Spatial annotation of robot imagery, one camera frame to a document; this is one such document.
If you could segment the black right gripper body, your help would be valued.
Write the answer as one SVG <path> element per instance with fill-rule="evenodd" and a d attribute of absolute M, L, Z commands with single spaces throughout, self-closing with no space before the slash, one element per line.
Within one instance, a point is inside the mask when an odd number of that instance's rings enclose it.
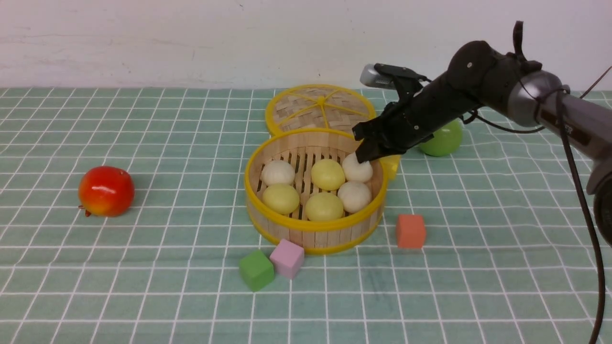
<path fill-rule="evenodd" d="M 370 64 L 392 78 L 398 101 L 374 119 L 357 124 L 354 139 L 375 140 L 383 155 L 402 155 L 468 112 L 490 107 L 509 114 L 511 93 L 542 64 L 517 53 L 499 53 L 485 41 L 472 41 L 453 55 L 446 72 L 423 86 L 426 77 L 410 68 Z"/>

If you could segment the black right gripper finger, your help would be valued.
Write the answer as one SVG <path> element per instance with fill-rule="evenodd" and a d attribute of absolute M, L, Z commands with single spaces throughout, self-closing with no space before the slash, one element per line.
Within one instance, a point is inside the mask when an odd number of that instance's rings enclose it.
<path fill-rule="evenodd" d="M 355 150 L 358 163 L 375 161 L 383 157 L 379 144 L 375 140 L 362 140 Z"/>

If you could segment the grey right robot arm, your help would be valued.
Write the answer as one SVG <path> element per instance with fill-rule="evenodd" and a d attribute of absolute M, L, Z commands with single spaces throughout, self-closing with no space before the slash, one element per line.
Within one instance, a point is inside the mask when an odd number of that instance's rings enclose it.
<path fill-rule="evenodd" d="M 594 218 L 611 241 L 611 111 L 566 91 L 560 79 L 537 61 L 502 54 L 485 41 L 472 41 L 453 55 L 448 69 L 421 85 L 424 76 L 409 68 L 366 65 L 361 82 L 395 89 L 399 100 L 377 117 L 352 128 L 359 162 L 402 155 L 433 138 L 442 126 L 489 107 L 522 127 L 544 127 L 593 161 L 587 194 Z"/>

